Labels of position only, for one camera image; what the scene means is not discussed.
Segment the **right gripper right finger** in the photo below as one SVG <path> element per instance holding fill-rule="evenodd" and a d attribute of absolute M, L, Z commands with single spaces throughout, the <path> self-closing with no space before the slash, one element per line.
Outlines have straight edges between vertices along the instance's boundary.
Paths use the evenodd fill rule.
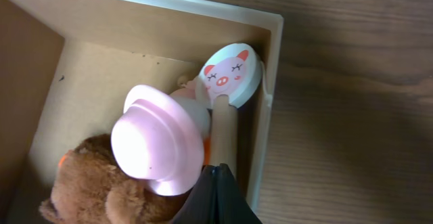
<path fill-rule="evenodd" d="M 227 164 L 220 164 L 216 174 L 216 222 L 218 224 L 262 224 L 242 196 Z"/>

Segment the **pink duck toy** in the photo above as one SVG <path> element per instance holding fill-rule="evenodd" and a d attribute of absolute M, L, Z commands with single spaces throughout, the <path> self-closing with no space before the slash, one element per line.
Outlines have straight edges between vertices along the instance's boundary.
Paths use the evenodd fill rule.
<path fill-rule="evenodd" d="M 161 196 L 178 196 L 198 180 L 210 135 L 210 114 L 196 100 L 195 81 L 166 94 L 133 87 L 116 121 L 111 144 L 119 167 Z"/>

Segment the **brown plush toy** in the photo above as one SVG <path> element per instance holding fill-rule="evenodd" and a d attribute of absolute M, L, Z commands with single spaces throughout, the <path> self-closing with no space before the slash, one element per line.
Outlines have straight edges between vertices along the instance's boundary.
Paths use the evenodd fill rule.
<path fill-rule="evenodd" d="M 122 172 L 110 135 L 89 137 L 60 160 L 39 212 L 56 224 L 168 223 L 189 194 L 159 196 Z"/>

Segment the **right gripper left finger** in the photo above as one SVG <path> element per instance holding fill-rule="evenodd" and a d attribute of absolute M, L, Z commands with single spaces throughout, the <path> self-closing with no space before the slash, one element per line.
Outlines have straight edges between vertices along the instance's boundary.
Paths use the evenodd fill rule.
<path fill-rule="evenodd" d="M 214 224 L 216 211 L 216 167 L 205 166 L 190 195 L 171 224 Z"/>

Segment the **small wooden rattle drum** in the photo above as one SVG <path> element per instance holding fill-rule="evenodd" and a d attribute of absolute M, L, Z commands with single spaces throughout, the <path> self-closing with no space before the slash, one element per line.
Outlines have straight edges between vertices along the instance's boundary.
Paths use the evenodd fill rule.
<path fill-rule="evenodd" d="M 237 110 L 255 93 L 262 79 L 262 64 L 255 50 L 245 43 L 233 43 L 218 50 L 204 64 L 196 78 L 181 77 L 171 96 L 194 112 L 198 127 L 209 141 L 205 163 L 227 164 L 237 172 Z"/>

